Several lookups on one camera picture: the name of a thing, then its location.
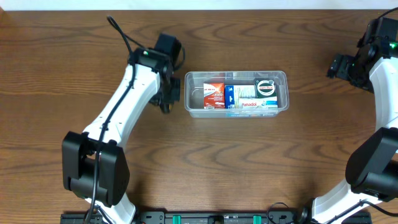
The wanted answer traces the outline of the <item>blue fever patch box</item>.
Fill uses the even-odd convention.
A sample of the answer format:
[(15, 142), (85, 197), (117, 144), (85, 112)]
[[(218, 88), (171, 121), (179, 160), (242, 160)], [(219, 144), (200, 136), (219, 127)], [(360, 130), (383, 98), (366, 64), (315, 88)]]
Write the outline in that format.
[(238, 109), (240, 98), (255, 98), (254, 85), (226, 85), (224, 88), (224, 100), (226, 109)]

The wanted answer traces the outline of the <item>red packet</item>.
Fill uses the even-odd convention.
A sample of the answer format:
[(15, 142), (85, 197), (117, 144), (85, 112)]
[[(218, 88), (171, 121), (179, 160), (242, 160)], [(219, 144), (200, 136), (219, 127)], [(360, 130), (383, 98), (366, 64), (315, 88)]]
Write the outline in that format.
[(203, 84), (204, 109), (225, 109), (224, 83)]

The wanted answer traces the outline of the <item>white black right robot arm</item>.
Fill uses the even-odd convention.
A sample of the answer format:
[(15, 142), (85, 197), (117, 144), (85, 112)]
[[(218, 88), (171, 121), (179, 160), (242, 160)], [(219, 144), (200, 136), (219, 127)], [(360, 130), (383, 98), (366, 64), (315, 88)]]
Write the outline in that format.
[(375, 132), (350, 155), (344, 179), (309, 201), (296, 223), (371, 223), (359, 214), (367, 206), (397, 216), (379, 207), (397, 198), (397, 20), (371, 20), (357, 48), (354, 56), (336, 55), (327, 75), (373, 93)]

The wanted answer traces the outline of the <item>black bottle white cap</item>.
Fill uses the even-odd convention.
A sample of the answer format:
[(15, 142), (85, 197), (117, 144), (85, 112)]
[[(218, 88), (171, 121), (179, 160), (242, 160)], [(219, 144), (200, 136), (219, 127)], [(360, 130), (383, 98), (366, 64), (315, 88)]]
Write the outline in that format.
[(159, 104), (159, 108), (163, 114), (169, 114), (172, 110), (173, 103), (167, 102), (167, 101), (161, 101)]

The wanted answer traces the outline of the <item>green round sachet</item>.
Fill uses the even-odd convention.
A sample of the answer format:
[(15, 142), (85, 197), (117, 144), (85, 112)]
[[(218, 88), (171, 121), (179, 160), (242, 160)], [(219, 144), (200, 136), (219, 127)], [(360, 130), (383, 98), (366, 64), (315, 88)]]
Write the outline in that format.
[(277, 96), (275, 81), (257, 78), (254, 81), (257, 98), (271, 98)]

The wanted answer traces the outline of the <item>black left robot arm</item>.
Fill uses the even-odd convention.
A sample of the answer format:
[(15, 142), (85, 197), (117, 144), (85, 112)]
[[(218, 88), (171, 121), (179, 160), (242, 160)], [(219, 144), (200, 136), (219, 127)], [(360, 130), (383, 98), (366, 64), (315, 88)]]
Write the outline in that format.
[(124, 147), (147, 104), (167, 114), (180, 99), (172, 75), (182, 47), (138, 48), (129, 55), (123, 79), (102, 112), (82, 133), (62, 141), (63, 186), (90, 203), (82, 223), (131, 223), (136, 212), (126, 190), (130, 172)]

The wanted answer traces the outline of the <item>white small carton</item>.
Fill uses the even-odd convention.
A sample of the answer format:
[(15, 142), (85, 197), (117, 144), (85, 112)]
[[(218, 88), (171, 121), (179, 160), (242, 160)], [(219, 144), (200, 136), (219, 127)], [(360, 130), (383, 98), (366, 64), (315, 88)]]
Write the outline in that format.
[(240, 98), (237, 103), (239, 109), (277, 108), (277, 98)]

